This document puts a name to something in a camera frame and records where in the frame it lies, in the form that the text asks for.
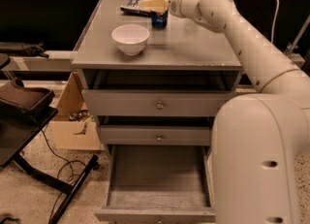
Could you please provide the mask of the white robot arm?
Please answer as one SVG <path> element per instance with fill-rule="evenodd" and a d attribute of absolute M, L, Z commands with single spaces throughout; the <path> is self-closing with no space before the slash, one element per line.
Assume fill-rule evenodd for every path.
<path fill-rule="evenodd" d="M 299 224 L 295 157 L 310 144 L 310 77 L 233 0 L 169 1 L 172 15 L 225 35 L 255 88 L 215 117 L 216 224 Z"/>

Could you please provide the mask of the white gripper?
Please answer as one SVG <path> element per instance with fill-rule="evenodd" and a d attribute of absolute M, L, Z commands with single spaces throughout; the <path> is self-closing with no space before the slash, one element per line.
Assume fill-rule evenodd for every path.
<path fill-rule="evenodd" d="M 141 0 L 139 8 L 143 11 L 163 14 L 168 8 L 173 16 L 183 17 L 181 13 L 182 0 Z"/>

